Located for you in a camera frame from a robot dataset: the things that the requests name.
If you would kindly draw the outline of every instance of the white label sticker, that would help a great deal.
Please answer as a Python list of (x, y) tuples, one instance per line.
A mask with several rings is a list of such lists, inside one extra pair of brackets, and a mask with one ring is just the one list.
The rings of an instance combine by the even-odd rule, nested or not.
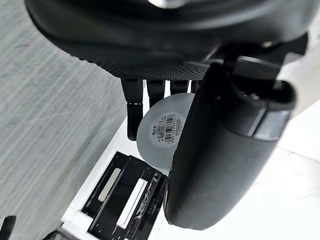
[(158, 116), (150, 126), (149, 138), (158, 148), (178, 144), (186, 118), (178, 112), (166, 112)]

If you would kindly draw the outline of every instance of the black plastic part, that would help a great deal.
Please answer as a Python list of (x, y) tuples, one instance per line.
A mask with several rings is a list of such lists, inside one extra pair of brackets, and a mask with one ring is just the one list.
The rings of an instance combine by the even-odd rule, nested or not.
[[(210, 67), (195, 94), (173, 156), (165, 203), (170, 224), (207, 229), (243, 197), (276, 146), (295, 105), (293, 88), (283, 84), (261, 92), (261, 98), (270, 100), (245, 99), (240, 83), (232, 82), (220, 65)], [(242, 103), (233, 107), (236, 102), (232, 98)], [(253, 134), (250, 125), (255, 126)], [(263, 134), (255, 135), (260, 129)]]
[(137, 140), (137, 132), (143, 118), (143, 82), (139, 79), (121, 79), (122, 89), (127, 102), (127, 137)]
[(265, 48), (261, 45), (246, 44), (229, 46), (230, 52), (226, 53), (224, 63), (233, 65), (234, 76), (261, 80), (276, 79), (288, 53), (305, 55), (308, 34), (286, 43), (270, 44), (270, 47)]
[(195, 94), (200, 86), (201, 81), (191, 81), (191, 93)]
[(170, 94), (183, 94), (188, 91), (190, 81), (170, 81)]
[(126, 109), (128, 113), (127, 136), (129, 140), (136, 141), (139, 125), (144, 117), (143, 105), (128, 103)]
[[(98, 196), (115, 168), (121, 172), (102, 203)], [(139, 178), (148, 183), (127, 228), (122, 229), (116, 223)], [(166, 179), (144, 161), (117, 152), (82, 209), (94, 218), (88, 232), (101, 240), (147, 240), (162, 206)]]
[(147, 80), (146, 87), (149, 95), (149, 105), (152, 108), (157, 102), (162, 100), (165, 96), (165, 80)]
[(0, 240), (9, 240), (16, 224), (16, 216), (7, 216), (0, 230)]

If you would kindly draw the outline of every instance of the white plastic piece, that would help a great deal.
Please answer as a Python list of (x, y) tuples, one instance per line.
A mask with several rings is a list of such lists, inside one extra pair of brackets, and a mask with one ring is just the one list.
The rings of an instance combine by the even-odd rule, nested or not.
[(147, 181), (139, 178), (138, 181), (136, 182), (136, 185), (128, 199), (128, 201), (126, 202), (126, 205), (124, 206), (122, 213), (118, 219), (118, 221), (116, 222), (116, 225), (119, 226), (122, 229), (126, 229), (130, 219), (132, 217), (132, 215), (135, 212), (135, 209), (139, 203), (139, 200), (147, 186)]
[(74, 215), (72, 223), (80, 228), (83, 232), (87, 232), (93, 220), (94, 219), (92, 217), (84, 214), (81, 211), (77, 211)]
[(108, 182), (105, 184), (103, 190), (101, 191), (100, 195), (98, 196), (98, 200), (99, 200), (100, 202), (103, 202), (103, 201), (106, 199), (106, 197), (107, 197), (108, 193), (110, 192), (113, 184), (114, 184), (115, 181), (117, 180), (120, 172), (121, 172), (121, 169), (120, 169), (120, 168), (115, 168), (115, 169), (113, 170), (113, 173), (111, 174)]

